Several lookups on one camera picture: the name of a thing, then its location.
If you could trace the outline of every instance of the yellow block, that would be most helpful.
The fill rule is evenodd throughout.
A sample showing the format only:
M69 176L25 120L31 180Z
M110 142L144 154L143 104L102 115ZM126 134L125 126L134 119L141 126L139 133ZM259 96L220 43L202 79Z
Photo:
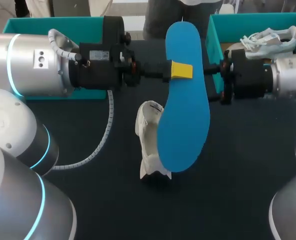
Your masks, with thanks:
M172 79L191 79L192 78L192 65L178 63L172 61L171 64L171 78Z

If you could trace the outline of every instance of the blue insole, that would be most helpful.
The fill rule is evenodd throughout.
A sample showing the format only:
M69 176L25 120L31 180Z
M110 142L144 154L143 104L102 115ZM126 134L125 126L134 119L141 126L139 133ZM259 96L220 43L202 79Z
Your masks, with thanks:
M192 79L173 79L157 131L162 164L172 172L189 168L206 141L210 111L204 82L198 30L188 22L176 22L166 35L167 59L193 65Z

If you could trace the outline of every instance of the white shoe upper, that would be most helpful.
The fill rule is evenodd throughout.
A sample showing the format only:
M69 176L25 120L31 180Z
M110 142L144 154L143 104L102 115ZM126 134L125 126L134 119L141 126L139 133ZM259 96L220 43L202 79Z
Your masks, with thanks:
M296 26L279 31L268 28L249 37L243 36L240 41L228 48L229 57L231 51L237 49L245 49L248 59L274 59L279 55L291 55L296 47Z
M139 107L135 132L142 147L140 178L159 171L171 179L171 172L162 165L157 149L157 129L162 113L163 107L155 101L146 101Z

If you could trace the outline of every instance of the black work surface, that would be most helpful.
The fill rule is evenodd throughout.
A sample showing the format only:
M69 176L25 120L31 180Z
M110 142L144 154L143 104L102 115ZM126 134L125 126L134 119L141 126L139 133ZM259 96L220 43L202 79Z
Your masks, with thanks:
M154 51L149 47L134 43L139 60L164 58L164 43L154 43ZM166 84L147 79L115 93L112 130L99 155L80 168L46 176L74 203L76 239L272 240L270 201L296 175L296 102L211 103L210 130L197 162L171 181L140 181L137 110L147 100L165 105L167 91ZM108 119L107 100L28 105L57 140L60 165L92 153Z

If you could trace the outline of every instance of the teal bin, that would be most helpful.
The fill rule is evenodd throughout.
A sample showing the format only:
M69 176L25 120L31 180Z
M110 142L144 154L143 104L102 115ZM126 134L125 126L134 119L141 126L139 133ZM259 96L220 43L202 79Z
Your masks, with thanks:
M56 29L76 44L100 43L103 33L103 17L45 17L11 18L3 33L48 35L50 29ZM68 100L68 99L104 99L106 91L81 89L70 97L27 97L28 100Z
M267 28L284 30L290 26L296 26L296 12L212 15L206 38L209 62L218 64L223 59L220 43L238 43L243 36ZM213 80L217 93L223 91L223 80L219 73L213 76Z

